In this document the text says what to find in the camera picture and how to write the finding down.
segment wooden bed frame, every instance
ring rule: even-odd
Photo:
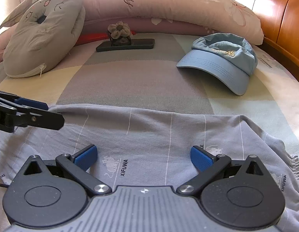
[[[259,17],[264,43],[259,47],[299,81],[299,0],[236,0]]]

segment baseball cap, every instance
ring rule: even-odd
[[[258,63],[248,41],[234,34],[215,33],[195,40],[191,48],[177,67],[206,71],[239,96],[246,92]]]

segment fabric flower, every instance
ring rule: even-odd
[[[123,23],[122,21],[119,21],[116,24],[110,24],[108,31],[111,33],[113,39],[118,39],[120,36],[128,37],[130,35],[128,24]]]

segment long body pillow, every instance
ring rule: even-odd
[[[233,33],[262,44],[259,18],[234,0],[83,0],[85,20],[127,17],[165,18]]]
[[[189,22],[161,19],[161,18],[114,18],[107,20],[85,21],[81,34],[105,33],[110,24],[118,21],[127,23],[136,33],[166,33],[177,35],[207,36],[218,33],[209,27],[204,27]]]

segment cap embroidery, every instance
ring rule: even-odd
[[[236,53],[235,51],[222,51],[222,50],[216,50],[216,49],[212,49],[218,53],[222,52],[223,54],[226,54],[228,56],[234,56],[234,54]]]

